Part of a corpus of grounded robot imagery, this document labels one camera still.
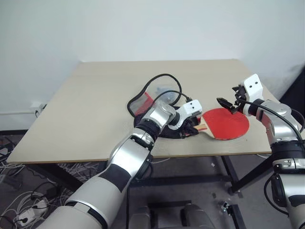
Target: wall outlet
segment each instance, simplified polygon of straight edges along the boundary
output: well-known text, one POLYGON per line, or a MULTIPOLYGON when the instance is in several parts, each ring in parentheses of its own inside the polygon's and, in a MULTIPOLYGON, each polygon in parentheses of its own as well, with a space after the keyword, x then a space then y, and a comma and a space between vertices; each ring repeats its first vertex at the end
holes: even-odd
POLYGON ((46 107, 46 105, 47 104, 44 104, 44 103, 34 102, 30 106, 30 111, 35 112, 35 115, 39 116, 42 113, 43 109, 46 107))

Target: white wall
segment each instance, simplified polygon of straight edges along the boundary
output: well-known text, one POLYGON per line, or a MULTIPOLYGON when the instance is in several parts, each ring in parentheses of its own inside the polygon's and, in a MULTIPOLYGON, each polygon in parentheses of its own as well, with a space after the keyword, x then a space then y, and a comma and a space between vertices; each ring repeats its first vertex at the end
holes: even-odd
MULTIPOLYGON (((0 0, 0 112, 46 102, 78 61, 242 60, 277 98, 305 61, 304 0, 0 0)), ((0 129, 33 115, 0 116, 0 129)))

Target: power strip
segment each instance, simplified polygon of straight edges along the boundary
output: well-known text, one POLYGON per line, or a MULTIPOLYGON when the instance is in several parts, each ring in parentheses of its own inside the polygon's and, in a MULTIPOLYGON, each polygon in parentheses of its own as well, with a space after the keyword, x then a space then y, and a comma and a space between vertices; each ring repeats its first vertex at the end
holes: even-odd
POLYGON ((36 205, 18 215, 18 223, 25 227, 35 219, 39 218, 44 212, 48 210, 48 205, 45 200, 39 201, 36 205))

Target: red rubber paddle face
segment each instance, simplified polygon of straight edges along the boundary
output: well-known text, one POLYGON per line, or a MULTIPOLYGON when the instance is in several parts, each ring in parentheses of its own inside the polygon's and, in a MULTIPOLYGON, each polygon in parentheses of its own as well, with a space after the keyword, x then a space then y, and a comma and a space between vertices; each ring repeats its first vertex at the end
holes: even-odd
POLYGON ((247 117, 237 112, 231 114, 225 108, 207 111, 203 118, 213 133, 215 139, 231 140, 243 136, 249 129, 247 117))

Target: table tennis paddle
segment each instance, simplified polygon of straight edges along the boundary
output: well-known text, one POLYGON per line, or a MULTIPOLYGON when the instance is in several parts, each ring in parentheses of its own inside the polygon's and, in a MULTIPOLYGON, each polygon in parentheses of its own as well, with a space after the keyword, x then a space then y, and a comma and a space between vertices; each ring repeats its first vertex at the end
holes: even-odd
POLYGON ((205 112, 201 117, 200 125, 194 128, 217 140, 231 140, 247 133, 249 121, 240 112, 231 114, 225 108, 216 108, 205 112))

